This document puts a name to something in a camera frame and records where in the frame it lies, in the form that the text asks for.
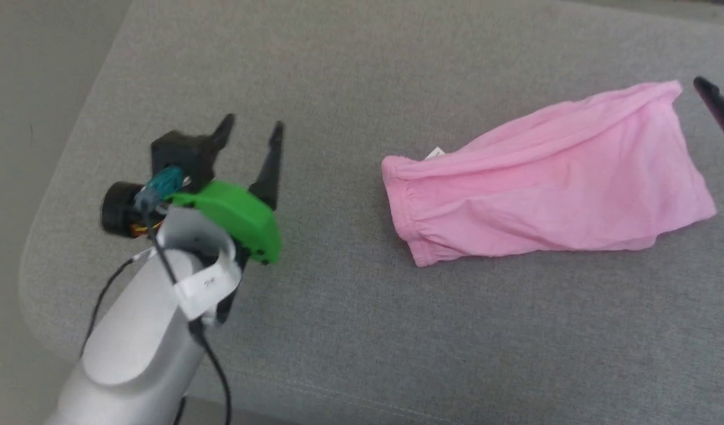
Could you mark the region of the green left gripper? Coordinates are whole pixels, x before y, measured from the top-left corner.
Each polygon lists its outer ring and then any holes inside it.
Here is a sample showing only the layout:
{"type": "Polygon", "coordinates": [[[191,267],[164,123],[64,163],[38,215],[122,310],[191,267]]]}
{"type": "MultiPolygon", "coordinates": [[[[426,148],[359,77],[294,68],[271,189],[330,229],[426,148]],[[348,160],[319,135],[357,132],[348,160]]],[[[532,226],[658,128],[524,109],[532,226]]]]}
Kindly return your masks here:
{"type": "MultiPolygon", "coordinates": [[[[211,133],[212,155],[218,156],[227,146],[235,121],[235,114],[227,114],[211,133]]],[[[276,263],[283,250],[273,212],[277,210],[279,198],[283,142],[284,123],[278,121],[270,135],[269,151],[260,173],[248,191],[238,185],[213,180],[197,193],[178,191],[172,194],[171,204],[179,207],[192,204],[248,249],[251,258],[260,263],[276,263]]]]}

